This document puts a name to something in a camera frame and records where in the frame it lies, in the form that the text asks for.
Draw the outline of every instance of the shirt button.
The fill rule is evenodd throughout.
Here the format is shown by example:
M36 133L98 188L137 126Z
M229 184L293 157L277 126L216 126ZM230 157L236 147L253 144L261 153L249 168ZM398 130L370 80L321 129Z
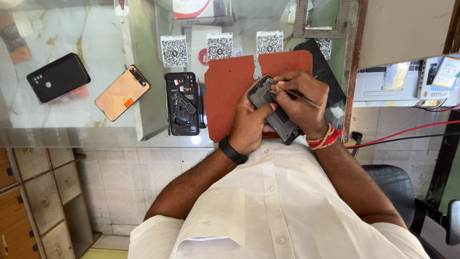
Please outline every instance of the shirt button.
M276 242L278 242L278 244L282 245L284 243L286 243L286 237L284 235L279 235L276 237Z

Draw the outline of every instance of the watch strap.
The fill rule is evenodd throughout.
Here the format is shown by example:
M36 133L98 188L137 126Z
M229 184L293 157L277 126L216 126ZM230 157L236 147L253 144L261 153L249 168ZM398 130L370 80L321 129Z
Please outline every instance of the watch strap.
M248 160L247 156L241 155L238 153L236 150L234 150L230 144L228 143L228 138L230 135L225 136L220 142L219 142L219 148L224 152L224 154L230 158L236 165L241 165L246 163Z

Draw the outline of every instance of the shirt sleeve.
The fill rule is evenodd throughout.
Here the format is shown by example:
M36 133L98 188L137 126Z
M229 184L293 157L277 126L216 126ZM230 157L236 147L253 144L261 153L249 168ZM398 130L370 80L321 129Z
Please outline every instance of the shirt sleeve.
M131 232L128 259L167 259L184 220L157 215Z
M430 259L423 249L420 241L408 230L391 223L371 224L388 241L395 245L407 258L411 259Z

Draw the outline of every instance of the glass table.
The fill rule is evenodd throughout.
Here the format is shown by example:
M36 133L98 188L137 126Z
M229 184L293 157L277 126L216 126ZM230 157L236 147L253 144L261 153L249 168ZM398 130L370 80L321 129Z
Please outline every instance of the glass table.
M232 24L222 26L222 32L233 33L234 49L238 47L244 55L256 56L257 31L282 30L284 51L290 51L304 42L304 38L293 37L293 24L288 23L292 22L292 1L271 1L278 4L278 15L249 19L238 17L235 12ZM193 65L175 68L163 66L159 49L162 35L186 35L189 60L192 58L191 26L180 19L173 19L171 0L129 0L129 17L115 16L111 0L15 2L18 5L7 6L7 10L0 12L0 21L6 23L6 26L0 27L0 32L16 27L15 40L22 44L21 47L25 46L29 53L22 51L22 56L18 58L11 38L6 39L2 35L0 146L216 146L209 139L207 128L201 129L198 136L173 136L167 132L163 75L181 71L204 74ZM242 1L232 1L233 10L236 10L235 4L239 2ZM260 0L246 2L251 3L254 10L267 7ZM339 0L317 2L329 4L331 12L336 15ZM325 5L321 5L321 8L318 5L318 14L326 10ZM329 20L322 21L318 14L313 13L312 24L333 23L334 14L324 15ZM349 76L345 73L345 67L351 60L351 53L347 49L350 48L347 47L346 38L332 39L331 57L328 60L345 94ZM49 103L40 103L26 76L70 52L80 56L91 82L76 93L61 96ZM133 107L111 122L94 104L94 100L131 64L142 72L151 88ZM254 78L257 78L261 72L258 63L255 64ZM326 110L326 118L336 127L343 127L344 114L345 102Z

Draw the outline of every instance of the screwdriver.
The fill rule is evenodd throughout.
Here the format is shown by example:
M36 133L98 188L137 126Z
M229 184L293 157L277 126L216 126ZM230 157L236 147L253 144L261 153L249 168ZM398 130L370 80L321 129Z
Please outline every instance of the screwdriver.
M198 81L198 113L200 114L200 129L205 129L206 125L204 124L204 120L203 120L203 114L204 114L203 97L201 96L199 77L197 77L197 81Z

